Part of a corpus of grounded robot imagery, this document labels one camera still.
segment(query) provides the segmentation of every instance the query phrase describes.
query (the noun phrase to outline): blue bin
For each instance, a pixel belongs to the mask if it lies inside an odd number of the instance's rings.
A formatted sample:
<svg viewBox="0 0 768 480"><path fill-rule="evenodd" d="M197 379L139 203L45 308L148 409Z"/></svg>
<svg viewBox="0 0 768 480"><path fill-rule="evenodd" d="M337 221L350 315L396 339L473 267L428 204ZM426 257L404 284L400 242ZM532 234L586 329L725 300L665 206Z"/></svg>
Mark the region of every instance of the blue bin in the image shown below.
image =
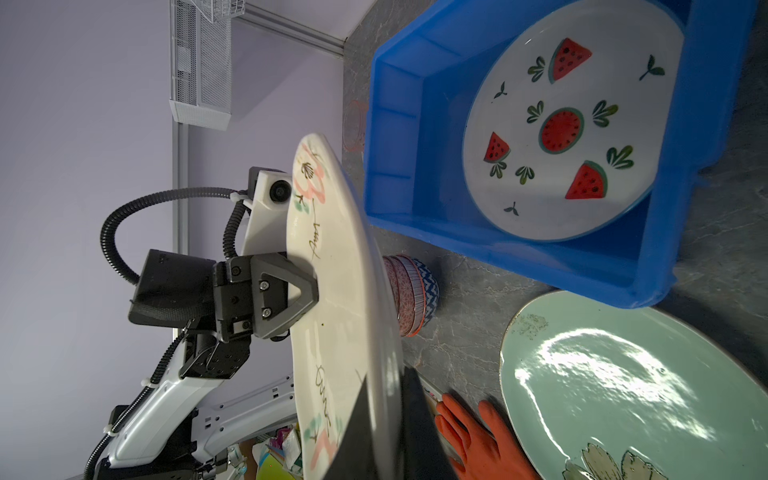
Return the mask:
<svg viewBox="0 0 768 480"><path fill-rule="evenodd" d="M649 197L586 236L539 243L499 230L464 180L475 94L525 29L569 0L439 0L373 58L365 209L377 227L609 305L664 298L701 168L725 148L756 0L663 0L685 42Z"/></svg>

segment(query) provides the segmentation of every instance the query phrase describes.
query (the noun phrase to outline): watermelon slice illustration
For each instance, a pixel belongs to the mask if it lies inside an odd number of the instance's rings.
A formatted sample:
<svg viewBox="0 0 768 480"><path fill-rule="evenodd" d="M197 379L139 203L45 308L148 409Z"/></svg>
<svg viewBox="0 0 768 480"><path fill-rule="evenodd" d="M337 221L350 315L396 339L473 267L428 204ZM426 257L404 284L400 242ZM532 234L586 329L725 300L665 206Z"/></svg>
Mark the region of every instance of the watermelon slice illustration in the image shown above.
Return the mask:
<svg viewBox="0 0 768 480"><path fill-rule="evenodd" d="M491 177L494 175L498 178L503 176L502 170L506 170L507 164L504 163L504 159L509 155L509 145L503 141L496 132L491 133L491 140L488 142L488 149L485 151L486 161L493 164L491 167Z"/></svg>
<svg viewBox="0 0 768 480"><path fill-rule="evenodd" d="M570 38L560 42L549 62L549 83L555 83L571 73L577 66L583 64L592 56L592 52L582 47Z"/></svg>
<svg viewBox="0 0 768 480"><path fill-rule="evenodd" d="M605 198L608 192L608 177L603 167L593 161L585 161L576 172L571 187L565 198L568 200L583 200L586 198Z"/></svg>
<svg viewBox="0 0 768 480"><path fill-rule="evenodd" d="M538 144L548 154L561 154L572 148L584 132L584 116L575 108L565 107L552 112L538 135Z"/></svg>

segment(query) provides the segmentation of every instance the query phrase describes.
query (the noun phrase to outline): green plate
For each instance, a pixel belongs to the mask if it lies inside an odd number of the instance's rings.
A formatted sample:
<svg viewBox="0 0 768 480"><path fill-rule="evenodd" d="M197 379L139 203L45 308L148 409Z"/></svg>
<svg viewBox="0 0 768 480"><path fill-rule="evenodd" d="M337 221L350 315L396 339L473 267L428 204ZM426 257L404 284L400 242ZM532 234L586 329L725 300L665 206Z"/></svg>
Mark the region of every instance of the green plate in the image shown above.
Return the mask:
<svg viewBox="0 0 768 480"><path fill-rule="evenodd" d="M540 296L507 328L499 378L544 480L768 478L766 390L656 309Z"/></svg>

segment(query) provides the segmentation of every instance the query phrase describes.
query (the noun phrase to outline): white wall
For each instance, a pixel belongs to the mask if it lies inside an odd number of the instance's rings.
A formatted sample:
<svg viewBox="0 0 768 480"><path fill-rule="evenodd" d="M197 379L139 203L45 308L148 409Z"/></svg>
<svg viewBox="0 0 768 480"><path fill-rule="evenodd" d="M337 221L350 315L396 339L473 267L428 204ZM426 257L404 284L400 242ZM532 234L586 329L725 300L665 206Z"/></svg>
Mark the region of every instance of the white wall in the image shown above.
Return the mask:
<svg viewBox="0 0 768 480"><path fill-rule="evenodd" d="M325 134L340 156L342 74L339 59L234 22L233 117L225 132L190 128L190 185L241 189L250 167L290 171L299 140L312 132ZM223 260L221 234L232 206L192 200L191 254ZM233 399L292 371L290 342L254 339L248 362L205 403Z"/></svg>
<svg viewBox="0 0 768 480"><path fill-rule="evenodd" d="M376 0L248 0L252 5L342 40L349 37L374 2Z"/></svg>
<svg viewBox="0 0 768 480"><path fill-rule="evenodd" d="M0 2L0 478L82 472L170 331L135 326L99 248L116 207L171 185L168 3ZM118 231L171 248L170 207Z"/></svg>

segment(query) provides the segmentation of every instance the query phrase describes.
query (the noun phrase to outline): gray marble countertop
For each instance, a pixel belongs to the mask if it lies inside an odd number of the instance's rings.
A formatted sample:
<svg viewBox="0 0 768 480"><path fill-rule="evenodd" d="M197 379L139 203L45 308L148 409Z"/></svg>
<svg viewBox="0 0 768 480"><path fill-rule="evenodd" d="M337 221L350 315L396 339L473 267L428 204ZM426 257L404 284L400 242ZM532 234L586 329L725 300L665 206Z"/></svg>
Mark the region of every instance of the gray marble countertop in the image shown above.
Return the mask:
<svg viewBox="0 0 768 480"><path fill-rule="evenodd" d="M371 60L434 0L378 0L349 36L344 105L367 104ZM659 307L706 333L768 385L768 8L761 2L750 36L727 149L702 171L695 190L671 294ZM352 125L345 124L345 131ZM362 192L362 154L343 152L343 166ZM375 229L384 255L424 262L441 289L434 320L403 340L407 363L469 405L501 399L499 349L511 318L553 290L397 233Z"/></svg>

